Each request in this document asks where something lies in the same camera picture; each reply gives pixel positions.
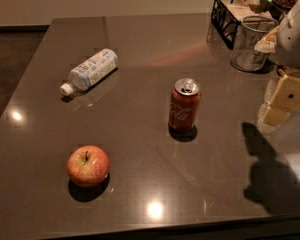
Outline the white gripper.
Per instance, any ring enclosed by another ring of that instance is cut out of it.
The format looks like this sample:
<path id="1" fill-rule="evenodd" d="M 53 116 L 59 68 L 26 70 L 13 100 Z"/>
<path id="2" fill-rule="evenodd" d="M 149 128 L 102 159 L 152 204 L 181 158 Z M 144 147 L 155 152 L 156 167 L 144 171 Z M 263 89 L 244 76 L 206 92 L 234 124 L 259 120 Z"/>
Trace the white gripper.
<path id="1" fill-rule="evenodd" d="M 280 70 L 268 82 L 258 119 L 271 127 L 282 125 L 300 107 L 300 0 L 279 24 L 276 56 L 280 63 L 297 69 Z"/>

